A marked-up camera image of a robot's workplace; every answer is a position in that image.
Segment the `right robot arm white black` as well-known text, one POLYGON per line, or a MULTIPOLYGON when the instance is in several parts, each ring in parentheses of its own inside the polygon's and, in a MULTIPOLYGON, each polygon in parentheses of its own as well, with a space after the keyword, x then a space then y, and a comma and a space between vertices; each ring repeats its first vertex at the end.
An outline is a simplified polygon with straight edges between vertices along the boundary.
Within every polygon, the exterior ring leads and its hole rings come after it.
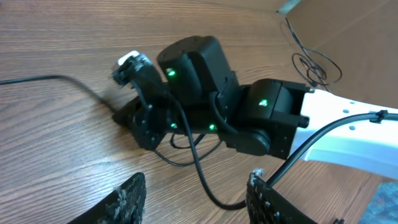
POLYGON ((129 52, 112 76, 137 90, 113 118, 144 149, 153 151, 168 133, 215 134, 238 152, 287 159, 321 128, 348 118, 303 159, 397 177, 396 109, 283 80, 240 85, 215 37, 179 40, 161 51, 156 64, 129 52))

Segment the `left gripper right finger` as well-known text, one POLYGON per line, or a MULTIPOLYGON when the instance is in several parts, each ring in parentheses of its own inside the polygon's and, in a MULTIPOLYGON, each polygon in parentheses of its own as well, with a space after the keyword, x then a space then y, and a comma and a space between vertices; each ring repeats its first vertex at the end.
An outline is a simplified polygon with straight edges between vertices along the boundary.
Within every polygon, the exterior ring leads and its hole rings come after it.
POLYGON ((246 206, 251 224, 317 224, 270 187, 261 178, 263 172, 252 170, 247 182, 246 206))

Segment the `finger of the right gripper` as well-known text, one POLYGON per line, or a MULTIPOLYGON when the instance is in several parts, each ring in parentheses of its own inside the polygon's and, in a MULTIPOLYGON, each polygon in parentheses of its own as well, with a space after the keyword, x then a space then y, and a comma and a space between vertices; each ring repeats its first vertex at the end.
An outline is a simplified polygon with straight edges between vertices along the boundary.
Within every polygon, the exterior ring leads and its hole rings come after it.
POLYGON ((112 118, 115 123, 126 128, 134 125, 146 125, 146 109, 137 96, 121 109, 117 110, 112 118))

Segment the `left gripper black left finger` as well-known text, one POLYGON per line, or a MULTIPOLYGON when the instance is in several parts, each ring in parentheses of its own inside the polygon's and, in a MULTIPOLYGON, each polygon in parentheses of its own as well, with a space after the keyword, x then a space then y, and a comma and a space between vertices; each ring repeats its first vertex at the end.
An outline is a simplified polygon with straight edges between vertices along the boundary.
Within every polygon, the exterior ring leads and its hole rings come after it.
POLYGON ((145 201, 145 175, 137 172, 68 224, 141 224, 145 201))

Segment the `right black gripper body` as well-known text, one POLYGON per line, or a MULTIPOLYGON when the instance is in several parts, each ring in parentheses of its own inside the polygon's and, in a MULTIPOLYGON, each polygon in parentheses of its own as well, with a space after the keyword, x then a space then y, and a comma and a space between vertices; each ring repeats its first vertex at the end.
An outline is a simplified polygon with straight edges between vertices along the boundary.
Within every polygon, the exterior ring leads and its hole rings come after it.
POLYGON ((129 102, 129 130, 141 148, 155 150, 167 133, 186 134, 182 122, 172 113, 164 107, 146 110, 138 96, 129 102))

